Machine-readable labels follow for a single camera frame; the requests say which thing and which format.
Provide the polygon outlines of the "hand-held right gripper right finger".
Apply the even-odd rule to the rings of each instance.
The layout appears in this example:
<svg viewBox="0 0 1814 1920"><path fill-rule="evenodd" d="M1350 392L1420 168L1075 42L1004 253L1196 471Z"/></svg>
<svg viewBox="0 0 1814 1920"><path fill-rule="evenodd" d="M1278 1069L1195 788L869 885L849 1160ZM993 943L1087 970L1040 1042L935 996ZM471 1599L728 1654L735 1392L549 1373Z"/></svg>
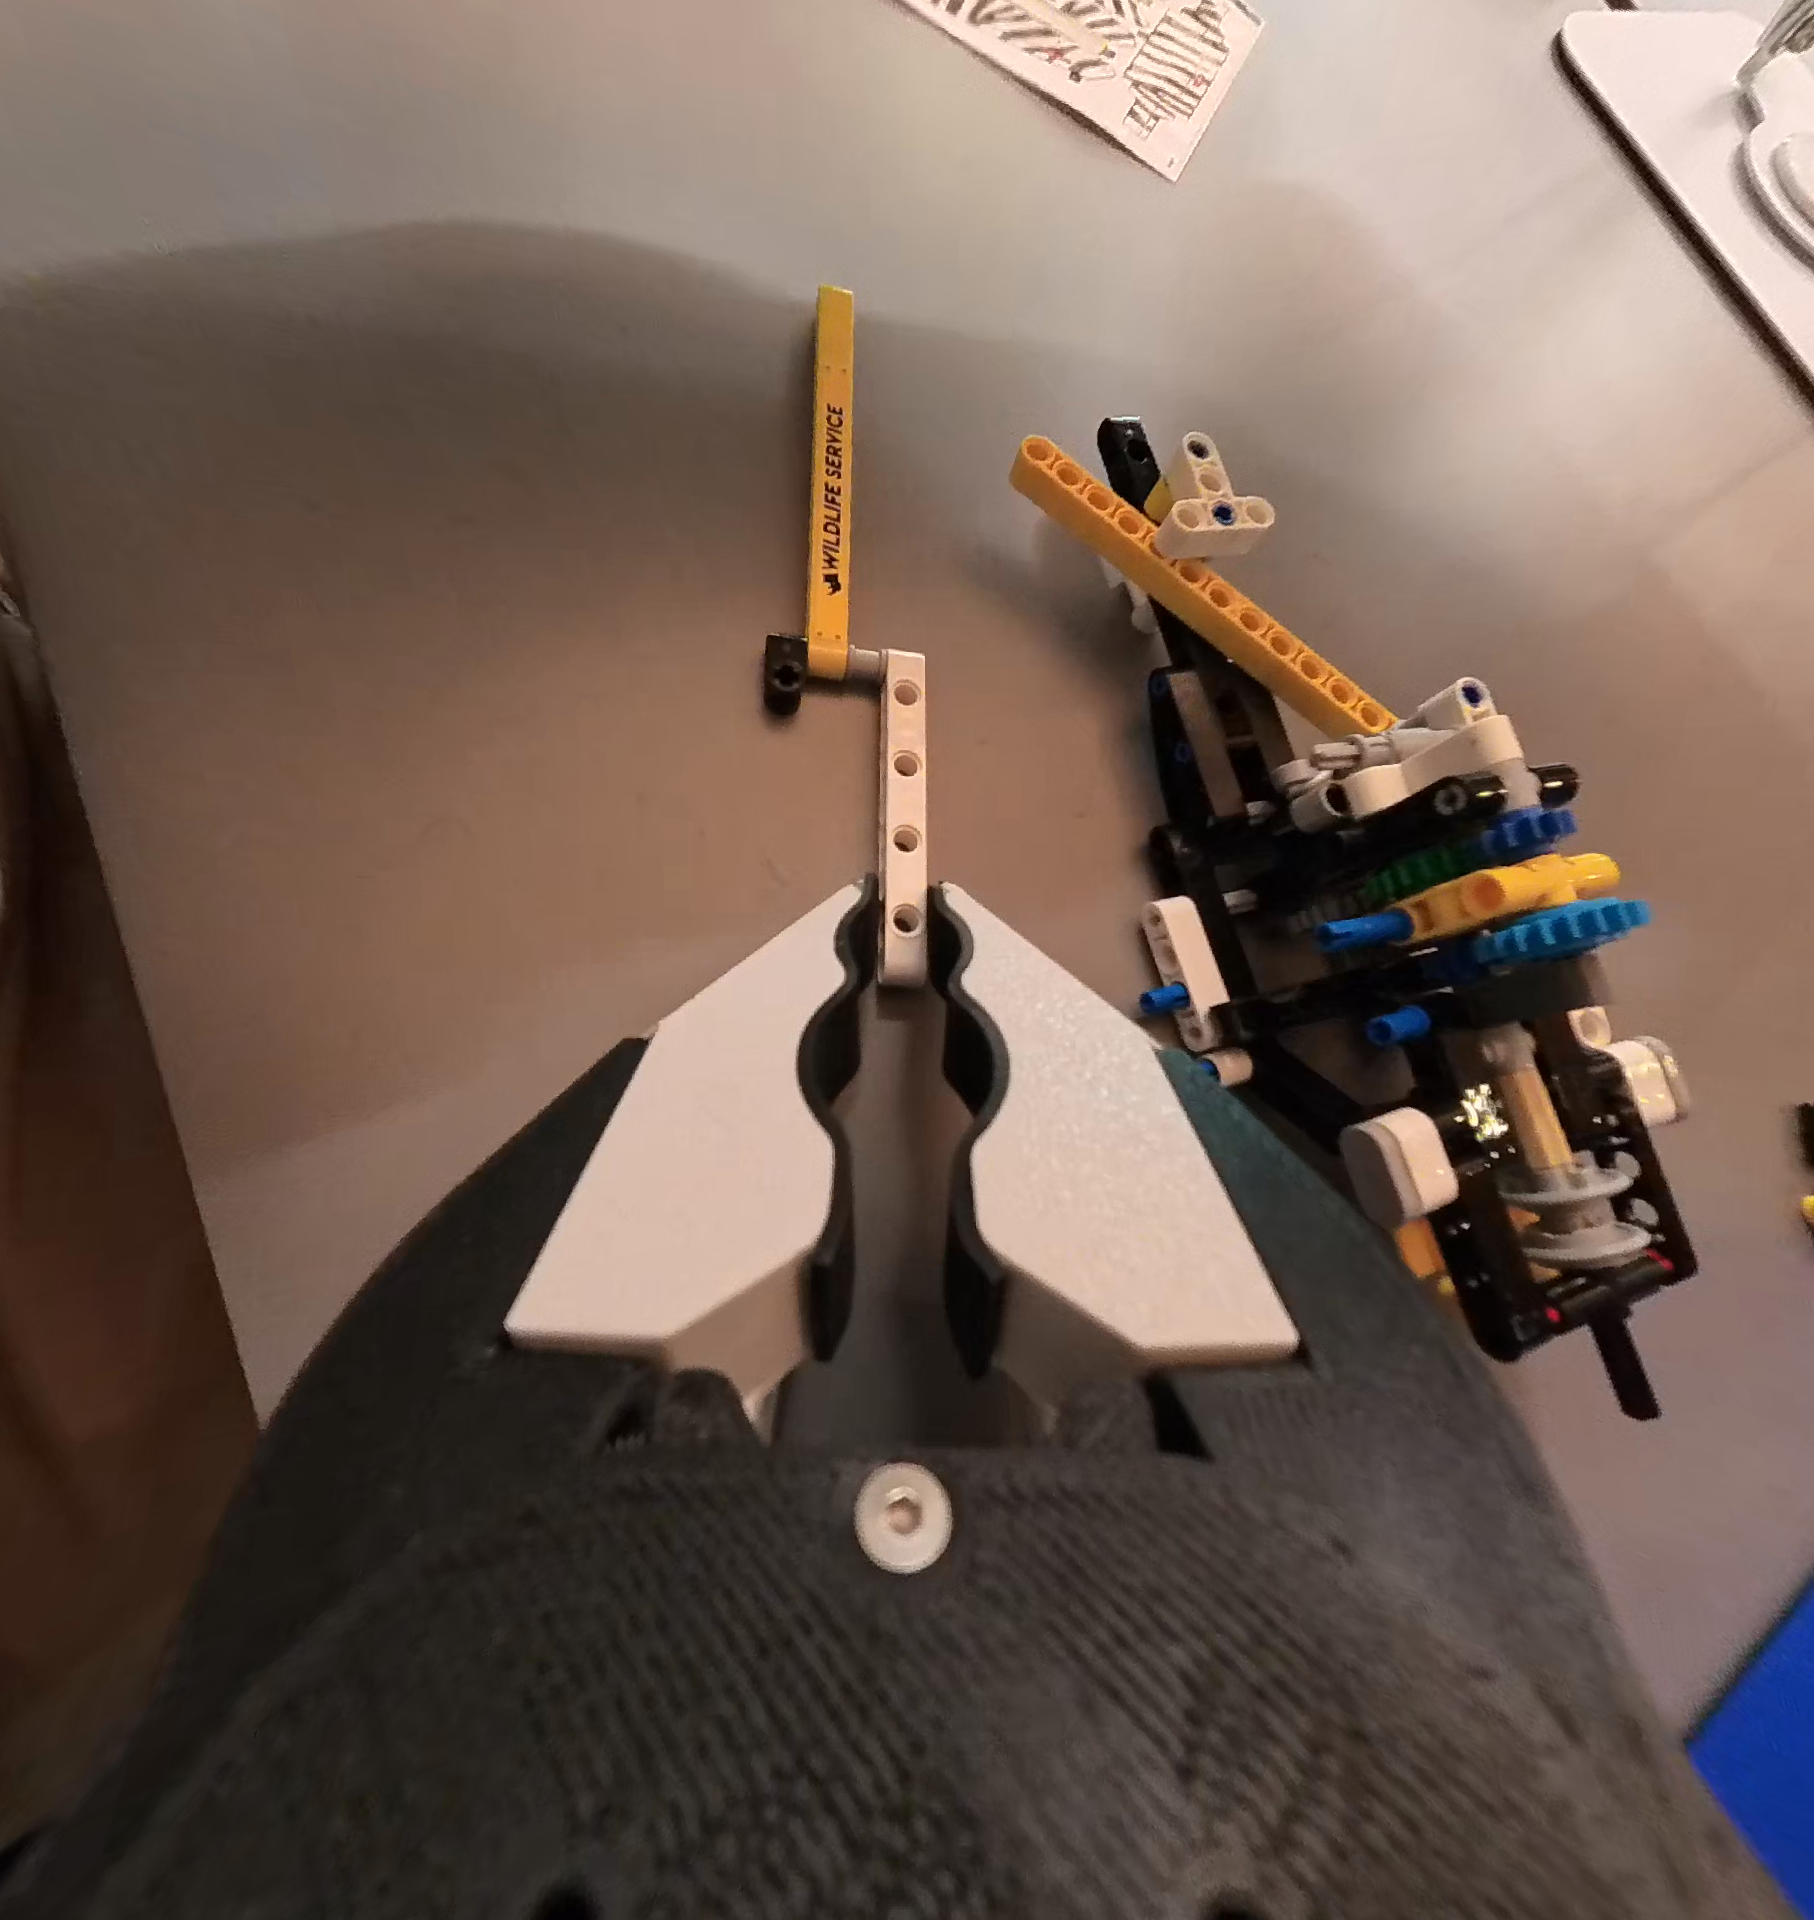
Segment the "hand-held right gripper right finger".
<svg viewBox="0 0 1814 1920"><path fill-rule="evenodd" d="M1162 1048L960 885L929 908L943 1081L968 1113L943 1246L968 1374L1087 1389L1299 1358Z"/></svg>

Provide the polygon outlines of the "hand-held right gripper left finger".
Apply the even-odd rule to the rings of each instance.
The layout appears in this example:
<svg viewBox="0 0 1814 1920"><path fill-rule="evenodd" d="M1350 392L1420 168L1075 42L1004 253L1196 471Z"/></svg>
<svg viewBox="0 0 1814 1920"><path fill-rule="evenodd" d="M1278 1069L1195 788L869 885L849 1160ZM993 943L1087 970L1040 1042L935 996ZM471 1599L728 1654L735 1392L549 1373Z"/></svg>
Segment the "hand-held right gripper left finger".
<svg viewBox="0 0 1814 1920"><path fill-rule="evenodd" d="M835 1146L801 1043L849 981L841 885L649 1036L628 1091L507 1309L523 1352L574 1352L780 1389L808 1353L804 1264Z"/></svg>

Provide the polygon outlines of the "yellow white lego beam assembly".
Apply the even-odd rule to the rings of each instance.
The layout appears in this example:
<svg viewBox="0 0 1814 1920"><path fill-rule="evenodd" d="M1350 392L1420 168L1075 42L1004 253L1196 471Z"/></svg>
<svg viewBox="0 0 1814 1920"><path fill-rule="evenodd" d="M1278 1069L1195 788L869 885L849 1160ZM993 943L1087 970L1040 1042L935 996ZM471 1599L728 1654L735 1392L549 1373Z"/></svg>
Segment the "yellow white lego beam assembly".
<svg viewBox="0 0 1814 1920"><path fill-rule="evenodd" d="M878 984L919 990L931 967L929 678L919 654L850 641L855 346L855 295L823 283L813 331L804 629L765 641L761 700L789 720L819 683L878 694Z"/></svg>

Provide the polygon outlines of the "partly built lego model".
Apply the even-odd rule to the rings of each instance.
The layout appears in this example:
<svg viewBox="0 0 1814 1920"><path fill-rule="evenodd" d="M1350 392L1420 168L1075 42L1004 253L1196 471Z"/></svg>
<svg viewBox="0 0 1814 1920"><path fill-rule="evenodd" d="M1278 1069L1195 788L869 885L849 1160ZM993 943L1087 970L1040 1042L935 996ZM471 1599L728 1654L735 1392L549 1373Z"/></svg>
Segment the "partly built lego model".
<svg viewBox="0 0 1814 1920"><path fill-rule="evenodd" d="M1399 715L1236 587L1274 511L1205 434L1162 463L1110 417L1093 468L1031 437L1013 486L1165 651L1142 1015L1316 1148L1487 1358L1583 1332L1656 1423L1632 1315L1697 1273L1654 1143L1690 1091L1611 1031L1599 952L1651 909L1572 848L1580 773L1480 674Z"/></svg>

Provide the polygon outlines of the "blue plastic tray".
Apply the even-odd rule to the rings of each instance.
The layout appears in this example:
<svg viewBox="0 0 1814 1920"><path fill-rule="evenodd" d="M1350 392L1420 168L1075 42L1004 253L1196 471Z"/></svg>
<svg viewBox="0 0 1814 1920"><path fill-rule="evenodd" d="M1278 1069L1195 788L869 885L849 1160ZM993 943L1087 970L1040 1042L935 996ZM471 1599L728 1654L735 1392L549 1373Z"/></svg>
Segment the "blue plastic tray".
<svg viewBox="0 0 1814 1920"><path fill-rule="evenodd" d="M1814 1917L1814 1572L1702 1716L1690 1754L1802 1917Z"/></svg>

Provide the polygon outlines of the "striped sticker sheet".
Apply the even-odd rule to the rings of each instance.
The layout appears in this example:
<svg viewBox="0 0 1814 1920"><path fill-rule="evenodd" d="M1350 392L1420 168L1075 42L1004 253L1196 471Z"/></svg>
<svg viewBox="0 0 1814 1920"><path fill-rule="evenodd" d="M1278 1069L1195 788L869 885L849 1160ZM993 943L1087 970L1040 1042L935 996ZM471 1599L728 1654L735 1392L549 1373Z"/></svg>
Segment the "striped sticker sheet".
<svg viewBox="0 0 1814 1920"><path fill-rule="evenodd" d="M1244 71L1253 4L908 4L1013 82L1180 182Z"/></svg>

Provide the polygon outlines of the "white stand base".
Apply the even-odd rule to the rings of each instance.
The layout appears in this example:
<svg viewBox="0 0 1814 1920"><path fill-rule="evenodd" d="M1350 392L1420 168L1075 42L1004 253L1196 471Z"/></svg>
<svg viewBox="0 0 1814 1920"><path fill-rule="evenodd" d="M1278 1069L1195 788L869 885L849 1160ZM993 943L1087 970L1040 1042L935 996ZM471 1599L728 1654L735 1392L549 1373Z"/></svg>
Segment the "white stand base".
<svg viewBox="0 0 1814 1920"><path fill-rule="evenodd" d="M1814 404L1814 4L1609 4L1556 58Z"/></svg>

